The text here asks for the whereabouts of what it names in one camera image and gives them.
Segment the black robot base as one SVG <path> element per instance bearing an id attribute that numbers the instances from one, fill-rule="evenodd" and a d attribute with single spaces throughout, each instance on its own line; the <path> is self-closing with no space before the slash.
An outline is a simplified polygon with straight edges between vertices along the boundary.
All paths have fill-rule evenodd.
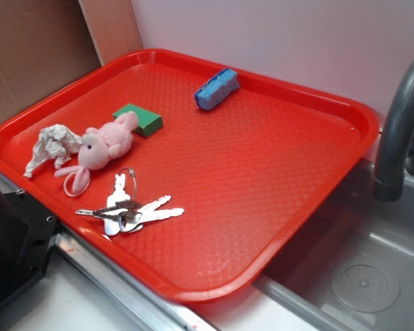
<path id="1" fill-rule="evenodd" d="M 0 309 L 44 278 L 57 230 L 31 194 L 0 191 Z"/>

